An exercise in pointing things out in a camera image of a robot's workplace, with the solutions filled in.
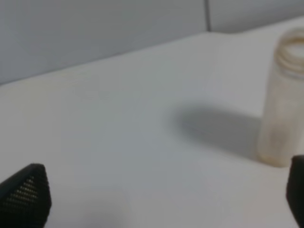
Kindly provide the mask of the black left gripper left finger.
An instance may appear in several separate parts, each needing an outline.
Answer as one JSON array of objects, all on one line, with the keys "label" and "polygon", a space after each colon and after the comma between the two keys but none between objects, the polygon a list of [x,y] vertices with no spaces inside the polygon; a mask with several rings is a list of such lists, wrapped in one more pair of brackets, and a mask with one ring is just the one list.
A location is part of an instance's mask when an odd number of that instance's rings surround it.
[{"label": "black left gripper left finger", "polygon": [[52,206],[46,168],[32,163],[0,184],[0,226],[43,228]]}]

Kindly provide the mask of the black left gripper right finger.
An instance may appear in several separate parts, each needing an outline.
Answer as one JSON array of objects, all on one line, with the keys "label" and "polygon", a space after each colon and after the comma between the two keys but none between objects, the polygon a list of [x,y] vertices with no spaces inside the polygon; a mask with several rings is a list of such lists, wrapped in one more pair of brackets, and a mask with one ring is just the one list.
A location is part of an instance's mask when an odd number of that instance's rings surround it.
[{"label": "black left gripper right finger", "polygon": [[304,227],[304,156],[297,155],[292,158],[286,199],[291,213],[300,228]]}]

